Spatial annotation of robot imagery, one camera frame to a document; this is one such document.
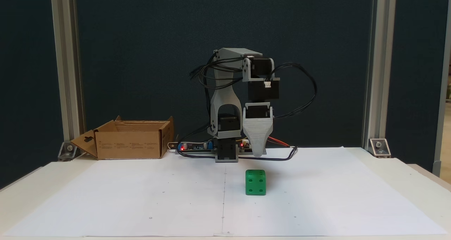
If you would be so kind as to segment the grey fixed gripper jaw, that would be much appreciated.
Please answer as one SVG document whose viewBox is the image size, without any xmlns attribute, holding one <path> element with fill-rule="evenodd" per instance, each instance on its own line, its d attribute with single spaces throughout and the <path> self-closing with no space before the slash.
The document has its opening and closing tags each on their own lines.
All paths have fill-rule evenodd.
<svg viewBox="0 0 451 240">
<path fill-rule="evenodd" d="M 252 145 L 253 156 L 257 159 L 264 154 L 266 140 L 273 131 L 272 125 L 243 126 L 245 135 Z"/>
</svg>

